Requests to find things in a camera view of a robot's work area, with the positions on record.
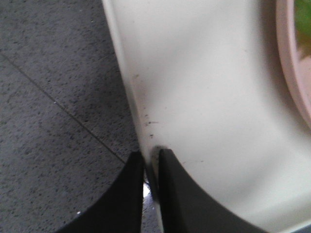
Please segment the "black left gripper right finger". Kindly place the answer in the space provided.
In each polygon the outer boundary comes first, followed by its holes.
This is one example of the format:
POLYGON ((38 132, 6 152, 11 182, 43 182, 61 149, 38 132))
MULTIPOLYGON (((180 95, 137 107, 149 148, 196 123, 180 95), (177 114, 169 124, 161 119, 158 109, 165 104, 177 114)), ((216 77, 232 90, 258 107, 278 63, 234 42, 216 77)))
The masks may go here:
POLYGON ((166 233, 261 233, 208 195, 185 171, 171 149, 161 149, 159 202, 166 233))

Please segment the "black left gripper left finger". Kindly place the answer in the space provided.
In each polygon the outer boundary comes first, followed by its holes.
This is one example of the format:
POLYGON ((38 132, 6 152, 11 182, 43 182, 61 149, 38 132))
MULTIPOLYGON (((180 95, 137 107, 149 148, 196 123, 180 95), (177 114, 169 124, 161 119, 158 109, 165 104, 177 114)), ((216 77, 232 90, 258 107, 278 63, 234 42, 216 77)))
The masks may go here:
POLYGON ((143 207, 144 160, 133 152, 101 198, 59 233, 139 233, 143 207))

